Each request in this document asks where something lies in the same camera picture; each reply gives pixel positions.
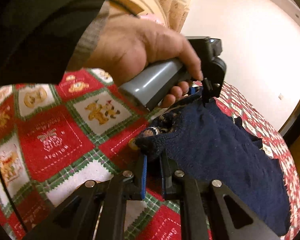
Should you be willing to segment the dark left sleeve forearm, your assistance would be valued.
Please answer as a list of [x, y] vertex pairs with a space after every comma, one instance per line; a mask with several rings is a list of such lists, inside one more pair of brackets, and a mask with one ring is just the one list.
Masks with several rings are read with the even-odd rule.
[[0, 0], [0, 86], [61, 81], [106, 0]]

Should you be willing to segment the person left hand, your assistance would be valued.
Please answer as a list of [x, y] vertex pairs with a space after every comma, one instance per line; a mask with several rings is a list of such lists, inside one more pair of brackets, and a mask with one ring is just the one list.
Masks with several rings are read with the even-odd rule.
[[176, 57], [192, 78], [203, 80], [201, 61], [183, 35], [149, 20], [120, 15], [107, 20], [96, 49], [83, 67], [108, 72], [120, 86], [148, 64]]

